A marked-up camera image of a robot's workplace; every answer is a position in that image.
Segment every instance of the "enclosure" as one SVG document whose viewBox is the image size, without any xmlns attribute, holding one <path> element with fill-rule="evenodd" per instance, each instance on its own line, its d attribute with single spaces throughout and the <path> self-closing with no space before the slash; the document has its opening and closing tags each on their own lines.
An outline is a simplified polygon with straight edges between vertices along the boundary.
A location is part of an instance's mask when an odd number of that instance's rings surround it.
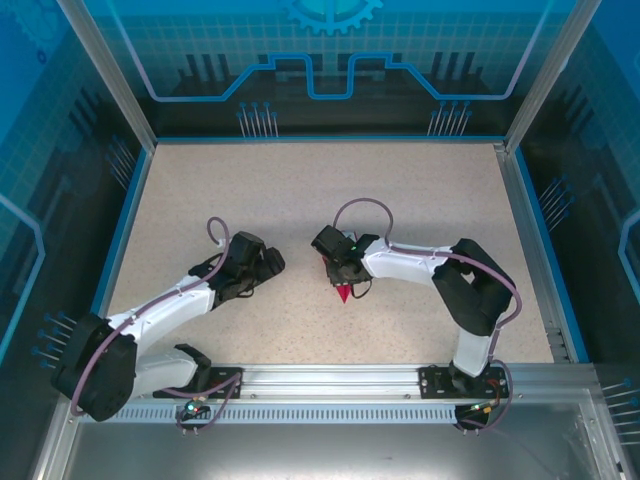
<svg viewBox="0 0 640 480">
<path fill-rule="evenodd" d="M 636 477 L 638 4 L 0 7 L 3 478 Z M 329 283 L 310 244 L 357 197 L 394 242 L 471 238 L 517 286 L 499 429 L 464 435 L 455 398 L 424 396 L 459 330 L 435 289 Z M 64 328 L 171 288 L 218 251 L 212 215 L 286 268 L 150 351 L 242 368 L 238 398 L 197 437 L 178 399 L 73 416 Z M 354 205 L 340 227 L 387 221 Z"/>
</svg>

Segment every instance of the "metal pin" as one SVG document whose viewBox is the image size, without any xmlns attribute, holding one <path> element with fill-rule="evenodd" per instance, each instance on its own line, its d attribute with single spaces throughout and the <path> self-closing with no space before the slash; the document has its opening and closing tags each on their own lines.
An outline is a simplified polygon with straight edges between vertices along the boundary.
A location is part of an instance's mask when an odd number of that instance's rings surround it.
<svg viewBox="0 0 640 480">
<path fill-rule="evenodd" d="M 66 328 L 67 330 L 73 332 L 73 328 L 71 328 L 69 325 L 65 325 L 64 323 L 56 320 L 55 318 L 53 318 L 51 315 L 49 315 L 48 313 L 46 313 L 44 315 L 44 321 L 45 322 L 53 322 L 56 325 L 60 325 L 62 328 Z"/>
<path fill-rule="evenodd" d="M 66 342 L 58 340 L 56 337 L 52 337 L 51 335 L 47 335 L 47 332 L 42 329 L 38 330 L 38 338 L 47 338 L 53 342 L 59 343 L 60 345 L 66 345 Z"/>
<path fill-rule="evenodd" d="M 466 102 L 464 102 L 462 107 L 462 113 L 460 114 L 460 119 L 458 120 L 458 125 L 456 125 L 456 130 L 455 130 L 455 134 L 458 134 L 458 130 L 460 129 L 460 125 L 462 125 L 462 119 L 464 118 L 464 114 L 467 111 L 467 107 L 469 105 L 471 105 L 471 102 L 469 100 L 467 100 Z"/>
<path fill-rule="evenodd" d="M 244 133 L 244 125 L 242 125 L 242 112 L 236 113 L 236 117 L 238 117 L 238 122 L 240 123 L 240 131 L 242 132 L 242 138 L 247 138 L 246 133 Z"/>
<path fill-rule="evenodd" d="M 114 147 L 113 144 L 109 144 L 109 150 L 111 150 L 111 153 L 114 156 L 114 163 L 117 163 L 123 170 L 127 172 L 127 174 L 133 173 L 133 168 L 131 168 L 129 162 L 122 157 L 120 152 L 116 150 L 116 147 Z"/>
<path fill-rule="evenodd" d="M 65 338 L 71 338 L 71 335 L 69 335 L 68 333 L 64 333 L 62 330 L 60 330 L 58 327 L 53 327 L 53 334 L 54 335 L 59 335 L 61 337 L 65 337 Z"/>
<path fill-rule="evenodd" d="M 447 120 L 447 126 L 444 128 L 444 134 L 447 134 L 447 130 L 449 130 L 449 124 L 451 123 L 451 120 L 453 119 L 453 111 L 456 109 L 456 107 L 458 106 L 458 101 L 454 100 L 453 102 L 451 102 L 451 111 L 449 112 L 449 119 Z"/>
<path fill-rule="evenodd" d="M 125 181 L 125 183 L 128 183 L 129 174 L 128 172 L 125 171 L 124 167 L 120 165 L 120 162 L 110 158 L 108 155 L 105 155 L 105 156 L 107 157 L 107 160 L 111 164 L 111 166 L 120 174 L 120 176 Z"/>
<path fill-rule="evenodd" d="M 251 106 L 253 107 L 253 112 L 255 113 L 255 116 L 256 116 L 256 123 L 258 124 L 258 136 L 261 137 L 262 132 L 260 131 L 260 115 L 258 115 L 258 102 L 251 102 Z"/>
<path fill-rule="evenodd" d="M 458 111 L 453 112 L 453 116 L 456 117 L 456 118 L 454 118 L 453 122 L 451 123 L 451 129 L 449 130 L 449 136 L 450 137 L 453 136 L 453 129 L 455 128 L 456 123 L 458 122 L 458 117 L 460 116 L 460 112 L 458 112 Z"/>
<path fill-rule="evenodd" d="M 442 109 L 445 107 L 446 104 L 447 102 L 445 102 L 444 100 L 440 102 L 440 110 L 438 110 L 438 116 L 436 117 L 435 128 L 438 128 L 438 123 L 440 122 L 440 115 L 442 115 Z"/>
<path fill-rule="evenodd" d="M 608 405 L 608 407 L 617 408 L 617 407 L 626 407 L 627 405 L 631 405 L 632 407 L 637 407 L 638 405 L 640 405 L 640 403 L 638 402 L 638 399 L 636 397 L 633 397 L 628 402 L 614 403 L 613 405 Z"/>
<path fill-rule="evenodd" d="M 542 212 L 544 213 L 549 205 L 551 205 L 551 202 L 557 201 L 558 198 L 562 198 L 562 187 L 559 185 L 551 191 L 550 195 L 547 195 L 547 197 L 542 202 L 540 202 L 540 209 L 542 210 Z"/>
<path fill-rule="evenodd" d="M 622 417 L 624 415 L 631 415 L 633 413 L 640 413 L 640 410 L 631 410 L 630 412 L 614 413 L 612 417 Z"/>
<path fill-rule="evenodd" d="M 111 167 L 111 175 L 118 181 L 122 188 L 127 190 L 127 187 L 125 185 L 126 181 L 122 179 L 122 175 L 113 166 Z"/>
<path fill-rule="evenodd" d="M 47 346 L 45 348 L 47 349 L 47 352 L 62 353 L 62 350 L 56 347 L 53 343 L 47 343 Z"/>
<path fill-rule="evenodd" d="M 545 188 L 544 192 L 542 192 L 542 194 L 538 197 L 538 202 L 541 202 L 542 199 L 550 192 L 553 190 L 553 188 L 558 184 L 558 177 L 554 177 L 551 180 L 551 183 L 549 184 L 549 186 L 547 188 Z"/>
<path fill-rule="evenodd" d="M 626 392 L 622 392 L 622 393 L 616 393 L 615 395 L 607 395 L 604 398 L 616 398 L 616 397 L 622 397 L 624 395 L 631 395 L 632 393 L 638 393 L 640 392 L 640 388 L 636 388 L 635 390 L 627 390 Z"/>
<path fill-rule="evenodd" d="M 638 423 L 640 423 L 640 418 L 636 419 L 633 422 L 620 422 L 620 423 L 614 423 L 613 426 L 614 427 L 624 427 L 626 425 L 637 425 Z"/>
<path fill-rule="evenodd" d="M 440 128 L 438 129 L 438 136 L 442 135 L 442 127 L 444 127 L 444 122 L 447 120 L 449 116 L 449 112 L 442 112 L 442 121 L 440 122 Z"/>
<path fill-rule="evenodd" d="M 129 159 L 129 161 L 132 163 L 132 165 L 135 165 L 136 159 L 133 158 L 133 155 L 131 155 L 131 152 L 129 151 L 129 149 L 125 146 L 124 140 L 117 138 L 116 137 L 116 143 L 118 145 L 118 147 L 120 147 L 120 150 L 125 154 L 125 156 Z"/>
<path fill-rule="evenodd" d="M 465 114 L 464 116 L 464 122 L 462 123 L 462 128 L 460 129 L 460 133 L 459 135 L 462 136 L 464 135 L 464 131 L 467 128 L 467 123 L 469 122 L 469 118 L 471 117 L 471 115 L 473 115 L 473 112 L 469 111 Z"/>
<path fill-rule="evenodd" d="M 278 114 L 276 112 L 271 112 L 271 118 L 273 118 L 273 129 L 276 131 L 276 137 L 279 137 L 278 133 Z"/>
<path fill-rule="evenodd" d="M 75 325 L 76 323 L 78 323 L 78 322 L 76 322 L 74 319 L 67 317 L 67 316 L 64 314 L 64 312 L 63 312 L 62 310 L 60 310 L 60 311 L 58 312 L 58 320 L 61 320 L 61 319 L 63 319 L 63 318 L 64 318 L 66 321 L 73 323 L 74 325 Z"/>
<path fill-rule="evenodd" d="M 249 120 L 247 119 L 247 111 L 245 108 L 247 104 L 244 102 L 240 102 L 240 108 L 242 109 L 242 116 L 244 117 L 244 125 L 247 127 L 247 136 L 249 135 Z"/>
<path fill-rule="evenodd" d="M 608 387 L 604 387 L 602 389 L 602 391 L 605 392 L 607 390 L 612 390 L 612 389 L 618 388 L 618 387 L 631 388 L 631 379 L 629 377 L 627 377 L 622 381 L 622 383 L 616 383 L 615 385 L 609 385 Z"/>
<path fill-rule="evenodd" d="M 436 115 L 438 114 L 437 110 L 431 112 L 431 120 L 429 120 L 429 128 L 427 128 L 427 136 L 431 135 L 431 127 L 433 125 L 433 121 L 436 119 Z"/>
<path fill-rule="evenodd" d="M 265 110 L 267 111 L 267 122 L 269 122 L 269 134 L 273 137 L 273 128 L 271 128 L 271 114 L 269 113 L 269 107 L 271 104 L 269 102 L 263 102 Z"/>
<path fill-rule="evenodd" d="M 253 112 L 249 112 L 247 113 L 247 115 L 249 116 L 249 120 L 251 120 L 251 130 L 253 131 L 253 136 L 254 138 L 257 138 L 258 135 L 256 135 L 256 124 L 253 121 L 253 117 L 254 117 Z"/>
<path fill-rule="evenodd" d="M 551 227 L 549 227 L 549 233 L 551 233 L 554 228 L 556 228 L 558 225 L 560 225 L 562 223 L 562 221 L 565 218 L 568 218 L 568 217 L 569 217 L 569 210 L 565 210 L 564 213 L 562 214 L 562 216 L 558 220 L 556 220 L 556 222 L 553 225 L 551 225 Z"/>
<path fill-rule="evenodd" d="M 268 137 L 269 134 L 267 133 L 267 120 L 266 117 L 267 114 L 265 112 L 260 112 L 260 119 L 262 120 L 262 126 L 264 127 L 264 136 Z"/>
<path fill-rule="evenodd" d="M 564 192 L 559 192 L 555 200 L 553 200 L 553 202 L 552 201 L 547 202 L 547 204 L 542 207 L 542 214 L 546 215 L 549 212 L 549 210 L 552 209 L 559 201 L 563 200 L 562 198 L 563 194 Z"/>
<path fill-rule="evenodd" d="M 560 200 L 560 202 L 558 202 L 558 205 L 556 205 L 553 209 L 551 209 L 551 211 L 544 213 L 544 217 L 545 217 L 545 222 L 548 224 L 549 220 L 551 220 L 553 217 L 556 216 L 556 213 L 558 213 L 559 211 L 562 211 L 562 208 L 567 204 L 567 202 L 565 202 L 564 200 Z"/>
<path fill-rule="evenodd" d="M 571 197 L 571 198 L 570 198 L 566 203 L 563 201 L 563 202 L 562 202 L 562 204 L 563 204 L 563 205 L 562 205 L 562 208 L 560 208 L 559 210 L 557 210 L 557 209 L 556 209 L 556 210 L 553 212 L 553 217 L 552 217 L 551 213 L 549 213 L 549 214 L 547 215 L 547 218 L 548 218 L 548 219 L 550 218 L 550 220 L 549 220 L 547 223 L 553 223 L 553 221 L 554 221 L 554 220 L 555 220 L 555 219 L 556 219 L 556 218 L 557 218 L 557 217 L 558 217 L 562 212 L 564 212 L 565 210 L 567 210 L 567 209 L 568 209 L 568 208 L 569 208 L 573 203 L 575 203 L 575 201 L 576 201 L 576 197 Z"/>
<path fill-rule="evenodd" d="M 563 173 L 560 178 L 554 178 L 551 181 L 551 184 L 547 187 L 547 189 L 544 192 L 542 192 L 542 195 L 540 195 L 540 198 L 538 198 L 538 201 L 540 203 L 543 203 L 547 198 L 549 198 L 549 196 L 551 196 L 551 194 L 553 194 L 556 191 L 555 187 L 562 188 L 561 183 L 566 182 L 567 178 L 569 177 L 567 176 L 566 173 Z"/>
<path fill-rule="evenodd" d="M 118 149 L 120 150 L 120 153 L 118 153 L 116 149 L 113 147 L 113 145 L 109 145 L 109 148 L 113 149 L 114 155 L 120 161 L 120 165 L 122 165 L 122 167 L 125 170 L 127 170 L 128 172 L 130 172 L 131 175 L 133 175 L 133 165 L 131 165 L 127 156 L 122 153 L 122 150 Z"/>
<path fill-rule="evenodd" d="M 43 357 L 50 358 L 51 360 L 55 360 L 56 362 L 58 360 L 60 360 L 60 358 L 58 358 L 58 357 L 56 357 L 54 355 L 49 355 L 48 353 L 44 353 L 38 347 L 32 347 L 31 348 L 31 355 L 42 355 Z"/>
</svg>

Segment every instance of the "blue border trim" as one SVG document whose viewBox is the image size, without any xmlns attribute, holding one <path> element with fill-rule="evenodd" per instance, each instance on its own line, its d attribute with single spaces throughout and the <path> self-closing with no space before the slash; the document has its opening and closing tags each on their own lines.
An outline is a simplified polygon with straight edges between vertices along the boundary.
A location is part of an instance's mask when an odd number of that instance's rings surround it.
<svg viewBox="0 0 640 480">
<path fill-rule="evenodd" d="M 553 249 L 549 231 L 547 230 L 547 226 L 544 223 L 544 217 L 542 216 L 542 210 L 540 209 L 540 204 L 538 203 L 538 197 L 536 196 L 535 190 L 533 188 L 533 182 L 531 181 L 531 176 L 529 175 L 529 169 L 527 168 L 527 165 L 524 161 L 524 155 L 522 154 L 522 150 L 520 150 L 520 147 L 516 149 L 516 161 L 518 162 L 518 168 L 520 169 L 520 173 L 524 181 L 524 186 L 527 190 L 527 196 L 529 197 L 529 202 L 531 203 L 531 208 L 533 210 L 533 215 L 536 220 L 538 231 L 540 232 L 540 237 L 542 238 L 542 245 L 544 246 L 547 259 L 549 260 L 549 265 L 551 266 L 551 274 L 553 275 L 553 280 L 555 281 L 556 288 L 558 290 L 560 303 L 562 304 L 562 309 L 564 310 L 564 315 L 567 319 L 567 327 L 569 328 L 569 335 L 571 336 L 569 340 L 571 340 L 571 342 L 573 343 L 574 349 L 576 351 L 576 356 L 578 357 L 578 362 L 589 363 L 589 355 L 587 354 L 587 349 L 584 346 L 584 340 L 582 339 L 582 333 L 580 332 L 580 327 L 578 326 L 578 320 L 576 319 L 575 312 L 573 311 L 573 306 L 571 305 L 571 300 L 569 299 L 569 292 L 567 291 L 567 286 L 564 283 L 564 278 L 562 278 L 560 265 L 558 264 L 558 258 L 556 257 L 555 250 Z"/>
<path fill-rule="evenodd" d="M 140 74 L 142 82 L 149 93 L 149 96 L 155 100 L 156 102 L 161 103 L 205 103 L 205 102 L 225 102 L 227 101 L 231 95 L 233 95 L 238 88 L 254 73 L 259 71 L 269 71 L 276 70 L 276 62 L 278 60 L 302 60 L 305 63 L 305 71 L 307 78 L 307 93 L 310 98 L 313 100 L 347 100 L 351 98 L 354 91 L 355 84 L 355 64 L 356 61 L 360 59 L 381 59 L 385 62 L 385 68 L 388 70 L 406 70 L 409 74 L 411 74 L 416 81 L 426 90 L 428 91 L 433 98 L 436 100 L 505 100 L 511 96 L 513 93 L 516 84 L 518 83 L 518 79 L 520 78 L 520 74 L 524 70 L 525 65 L 531 55 L 531 51 L 538 41 L 538 37 L 540 36 L 540 32 L 542 31 L 543 26 L 546 23 L 547 17 L 551 12 L 556 0 L 548 0 L 545 9 L 543 10 L 540 20 L 536 25 L 535 30 L 533 31 L 529 42 L 522 53 L 522 57 L 516 66 L 516 69 L 511 77 L 511 81 L 507 87 L 507 90 L 503 94 L 443 94 L 439 93 L 431 83 L 420 73 L 420 71 L 413 65 L 412 63 L 407 62 L 394 62 L 393 61 L 393 52 L 361 52 L 354 53 L 349 57 L 349 61 L 347 63 L 347 91 L 345 93 L 329 93 L 329 94 L 320 94 L 316 93 L 315 85 L 314 85 L 314 74 L 313 74 L 313 62 L 311 57 L 306 53 L 294 52 L 294 53 L 270 53 L 267 55 L 267 63 L 264 64 L 253 64 L 249 65 L 241 74 L 234 80 L 234 82 L 225 90 L 222 95 L 210 95 L 210 96 L 199 96 L 199 97 L 165 97 L 160 96 L 156 93 L 153 85 L 151 84 L 151 80 L 147 75 L 144 66 L 142 65 L 142 61 L 136 52 L 129 35 L 127 34 L 124 25 L 122 24 L 122 20 L 120 15 L 116 11 L 115 5 L 113 4 L 113 0 L 107 0 L 107 5 L 111 14 L 113 16 L 113 20 L 116 24 L 116 28 L 122 35 L 124 43 L 129 50 L 129 54 L 131 55 L 131 59 Z"/>
<path fill-rule="evenodd" d="M 122 205 L 120 218 L 118 219 L 116 230 L 113 233 L 109 253 L 107 254 L 102 275 L 100 275 L 100 282 L 98 283 L 98 288 L 96 289 L 96 294 L 91 304 L 91 312 L 100 317 L 106 315 L 109 303 L 111 302 L 113 289 L 116 279 L 118 278 L 118 273 L 120 272 L 120 266 L 122 265 L 124 252 L 129 242 L 131 229 L 133 228 L 133 221 L 138 212 L 140 199 L 142 198 L 142 190 L 147 175 L 149 174 L 149 168 L 151 167 L 151 158 L 152 155 L 149 155 L 143 148 L 138 156 L 136 168 L 131 177 L 131 183 L 129 184 L 129 190 Z"/>
<path fill-rule="evenodd" d="M 11 315 L 11 319 L 9 320 L 9 325 L 7 325 L 7 330 L 5 331 L 2 342 L 0 342 L 0 365 L 4 361 L 4 357 L 7 354 L 7 350 L 9 349 L 9 344 L 11 343 L 11 339 L 13 338 L 13 334 L 18 327 L 18 323 L 20 322 L 20 318 L 22 317 L 22 312 L 24 311 L 24 307 L 27 304 L 27 300 L 29 299 L 29 295 L 31 295 L 31 290 L 33 289 L 33 284 L 38 277 L 38 273 L 40 273 L 40 268 L 44 263 L 44 258 L 46 256 L 44 250 L 44 239 L 42 238 L 42 231 L 40 230 L 40 224 L 31 218 L 31 216 L 17 207 L 15 203 L 9 200 L 7 197 L 0 193 L 0 205 L 5 206 L 11 213 L 13 213 L 18 219 L 24 223 L 27 227 L 29 227 L 33 231 L 33 236 L 35 237 L 36 248 L 38 249 L 38 256 L 36 257 L 36 261 L 31 267 L 31 273 L 29 273 L 29 277 L 27 278 L 27 282 L 25 283 L 24 288 L 22 289 L 22 293 L 20 294 L 20 298 L 18 299 L 18 303 L 16 304 L 16 308 Z"/>
<path fill-rule="evenodd" d="M 483 143 L 502 143 L 504 136 L 502 135 L 470 135 L 467 137 L 433 137 L 429 135 L 341 135 L 341 136 L 287 136 L 287 137 L 158 137 L 161 143 L 294 143 L 294 142 L 483 142 Z"/>
</svg>

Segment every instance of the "blue wall panel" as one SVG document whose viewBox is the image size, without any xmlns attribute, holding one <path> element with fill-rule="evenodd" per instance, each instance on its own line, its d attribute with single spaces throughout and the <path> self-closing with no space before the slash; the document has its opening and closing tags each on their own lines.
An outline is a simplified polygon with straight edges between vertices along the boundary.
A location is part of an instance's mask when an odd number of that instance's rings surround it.
<svg viewBox="0 0 640 480">
<path fill-rule="evenodd" d="M 0 471 L 22 479 L 57 398 L 45 318 L 89 310 L 140 145 L 54 0 L 0 0 L 0 104 Z"/>
</svg>

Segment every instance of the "table surface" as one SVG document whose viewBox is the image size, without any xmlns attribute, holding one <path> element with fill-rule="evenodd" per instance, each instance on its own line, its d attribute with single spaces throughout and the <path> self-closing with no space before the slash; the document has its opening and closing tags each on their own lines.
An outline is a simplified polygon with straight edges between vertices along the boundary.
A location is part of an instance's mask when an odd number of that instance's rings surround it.
<svg viewBox="0 0 640 480">
<path fill-rule="evenodd" d="M 392 240 L 476 240 L 512 277 L 522 314 L 497 358 L 553 361 L 492 145 L 294 143 L 163 145 L 151 164 L 109 313 L 141 304 L 217 250 L 205 225 L 224 218 L 278 248 L 285 271 L 251 299 L 227 302 L 151 351 L 189 343 L 217 363 L 445 363 L 458 327 L 435 289 L 378 279 L 343 305 L 311 240 L 356 197 L 385 202 Z M 382 234 L 385 213 L 356 205 L 339 227 Z"/>
</svg>

